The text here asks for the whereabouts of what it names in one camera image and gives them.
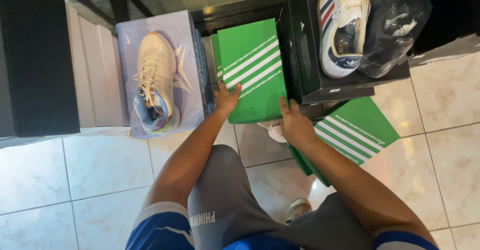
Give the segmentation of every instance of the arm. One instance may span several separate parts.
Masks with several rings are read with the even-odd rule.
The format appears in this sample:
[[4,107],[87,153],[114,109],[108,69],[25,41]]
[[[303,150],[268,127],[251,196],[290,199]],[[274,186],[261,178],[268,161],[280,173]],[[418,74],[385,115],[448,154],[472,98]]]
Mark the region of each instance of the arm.
[[225,119],[235,108],[242,85],[230,93],[223,82],[215,91],[215,110],[175,150],[160,170],[143,203],[143,209],[161,201],[172,201],[187,208],[188,196],[204,170],[213,143]]
[[330,181],[347,206],[372,237],[385,231],[407,231],[435,245],[422,221],[392,191],[317,137],[312,122],[299,111],[295,100],[291,111],[280,98],[282,134]]

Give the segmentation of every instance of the white sneaker with blue and red stripes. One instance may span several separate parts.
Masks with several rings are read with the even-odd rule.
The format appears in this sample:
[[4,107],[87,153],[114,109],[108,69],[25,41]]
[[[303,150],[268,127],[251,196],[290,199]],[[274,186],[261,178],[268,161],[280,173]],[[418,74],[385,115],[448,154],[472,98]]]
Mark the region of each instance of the white sneaker with blue and red stripes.
[[318,0],[320,63],[332,78],[351,74],[360,65],[370,0]]

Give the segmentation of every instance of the adidas sneaker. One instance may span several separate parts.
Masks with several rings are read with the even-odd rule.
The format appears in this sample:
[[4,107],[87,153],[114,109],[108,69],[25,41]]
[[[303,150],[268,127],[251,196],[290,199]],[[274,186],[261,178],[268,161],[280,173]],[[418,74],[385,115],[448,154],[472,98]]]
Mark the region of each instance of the adidas sneaker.
[[332,78],[351,74],[360,65],[370,0],[318,0],[320,63]]
[[143,129],[151,136],[176,129],[180,123],[180,111],[173,101],[176,69],[175,55],[167,40],[156,32],[147,34],[138,49],[139,85],[133,106]]

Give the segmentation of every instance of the tile floor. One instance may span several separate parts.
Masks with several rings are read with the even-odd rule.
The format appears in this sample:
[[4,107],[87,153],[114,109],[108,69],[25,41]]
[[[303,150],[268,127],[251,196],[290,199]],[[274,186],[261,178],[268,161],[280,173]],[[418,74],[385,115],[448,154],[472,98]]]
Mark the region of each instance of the tile floor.
[[[424,221],[441,250],[480,245],[480,53],[411,69],[375,88],[402,138],[362,167]],[[0,150],[0,249],[124,249],[155,175],[190,132],[167,139],[68,137]],[[305,177],[288,149],[253,125],[216,141],[240,153],[261,206],[317,207],[334,192]]]

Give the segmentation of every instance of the gray shorts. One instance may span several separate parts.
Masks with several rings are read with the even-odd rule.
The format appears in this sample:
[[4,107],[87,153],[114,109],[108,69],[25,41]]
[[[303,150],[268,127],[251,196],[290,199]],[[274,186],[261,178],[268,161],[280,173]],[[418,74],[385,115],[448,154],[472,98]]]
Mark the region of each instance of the gray shorts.
[[188,198],[188,214],[197,250],[221,249],[258,234],[280,237],[306,250],[372,248],[369,234],[337,193],[290,225],[273,220],[252,194],[240,157],[225,145],[213,146]]

